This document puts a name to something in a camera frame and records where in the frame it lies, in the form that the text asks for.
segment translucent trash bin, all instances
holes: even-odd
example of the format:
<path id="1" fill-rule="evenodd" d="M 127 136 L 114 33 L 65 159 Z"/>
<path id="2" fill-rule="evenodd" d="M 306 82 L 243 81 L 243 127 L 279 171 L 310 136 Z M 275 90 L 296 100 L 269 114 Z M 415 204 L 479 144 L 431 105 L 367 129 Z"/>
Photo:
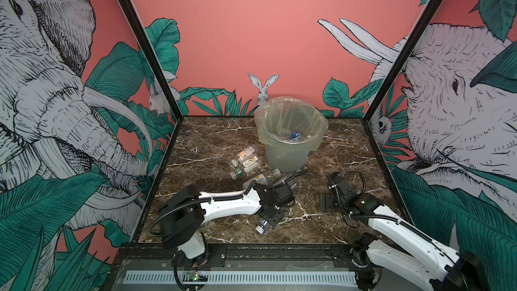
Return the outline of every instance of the translucent trash bin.
<path id="1" fill-rule="evenodd" d="M 259 141 L 266 147 L 269 166 L 282 173 L 299 170 L 309 151 L 318 150 L 328 129 L 327 119 L 316 108 L 288 96 L 268 100 L 257 108 L 254 118 Z M 307 138 L 303 141 L 282 139 L 276 135 L 281 128 L 300 132 Z"/>

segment transparent plastic sheet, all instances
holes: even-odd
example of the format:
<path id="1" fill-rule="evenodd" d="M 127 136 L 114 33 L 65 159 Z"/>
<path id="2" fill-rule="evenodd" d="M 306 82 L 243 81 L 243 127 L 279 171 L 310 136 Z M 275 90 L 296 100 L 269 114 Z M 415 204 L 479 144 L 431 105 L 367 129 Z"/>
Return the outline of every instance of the transparent plastic sheet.
<path id="1" fill-rule="evenodd" d="M 309 151 L 318 150 L 328 129 L 327 119 L 316 108 L 289 96 L 268 100 L 255 111 L 254 118 L 259 141 L 266 146 L 269 166 L 282 173 L 300 169 Z M 276 135 L 281 128 L 300 132 L 306 139 L 282 139 Z"/>

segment marble tabletop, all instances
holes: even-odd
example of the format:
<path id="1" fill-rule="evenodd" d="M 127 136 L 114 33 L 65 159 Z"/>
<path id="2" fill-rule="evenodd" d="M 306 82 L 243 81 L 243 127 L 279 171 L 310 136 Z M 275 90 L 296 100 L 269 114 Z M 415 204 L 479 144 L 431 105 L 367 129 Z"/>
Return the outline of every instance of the marble tabletop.
<path id="1" fill-rule="evenodd" d="M 158 210 L 175 193 L 189 184 L 199 191 L 229 192 L 242 189 L 249 180 L 232 180 L 229 161 L 250 144 L 258 147 L 263 164 L 255 175 L 269 169 L 264 146 L 257 139 L 253 118 L 188 117 L 178 133 L 165 173 L 139 236 L 140 243 L 159 243 L 159 237 L 149 237 L 147 226 L 157 217 Z M 378 197 L 400 214 L 385 182 L 360 120 L 329 119 L 328 132 L 316 152 L 310 152 L 305 167 L 307 175 L 297 178 L 296 204 L 285 218 L 267 234 L 260 235 L 255 226 L 259 216 L 231 216 L 205 223 L 201 230 L 209 243 L 352 243 L 368 232 L 384 241 L 382 235 L 363 224 L 347 226 L 337 213 L 322 213 L 319 196 L 328 192 L 326 172 L 360 171 L 366 179 L 366 191 Z M 361 181 L 357 175 L 346 175 L 357 191 Z"/>

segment rabbit illustration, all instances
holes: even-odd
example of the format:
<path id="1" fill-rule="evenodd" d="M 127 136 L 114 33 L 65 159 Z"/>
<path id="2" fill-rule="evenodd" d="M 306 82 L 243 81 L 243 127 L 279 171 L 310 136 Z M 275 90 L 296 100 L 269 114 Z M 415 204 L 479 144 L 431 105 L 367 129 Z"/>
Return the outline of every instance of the rabbit illustration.
<path id="1" fill-rule="evenodd" d="M 269 94 L 267 93 L 267 88 L 274 84 L 276 80 L 278 80 L 278 74 L 272 75 L 268 78 L 266 81 L 266 84 L 262 87 L 262 83 L 260 82 L 259 78 L 257 78 L 255 75 L 248 73 L 248 76 L 250 77 L 251 84 L 258 88 L 258 103 L 257 105 L 262 106 L 266 103 L 266 101 L 269 99 Z"/>

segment elephant eye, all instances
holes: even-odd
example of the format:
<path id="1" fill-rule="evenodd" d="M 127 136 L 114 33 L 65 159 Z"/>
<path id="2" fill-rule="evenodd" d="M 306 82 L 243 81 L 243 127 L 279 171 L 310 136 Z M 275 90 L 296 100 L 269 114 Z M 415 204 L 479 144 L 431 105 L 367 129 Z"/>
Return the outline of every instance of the elephant eye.
<path id="1" fill-rule="evenodd" d="M 452 82 L 452 89 L 454 90 L 454 92 L 456 93 L 457 95 L 457 87 L 459 85 L 459 82 L 457 79 L 454 79 L 454 81 Z"/>
<path id="2" fill-rule="evenodd" d="M 22 6 L 20 6 L 16 0 L 9 0 L 9 3 L 11 4 L 12 9 L 15 11 L 18 18 L 21 20 L 21 16 L 23 15 L 23 9 Z"/>

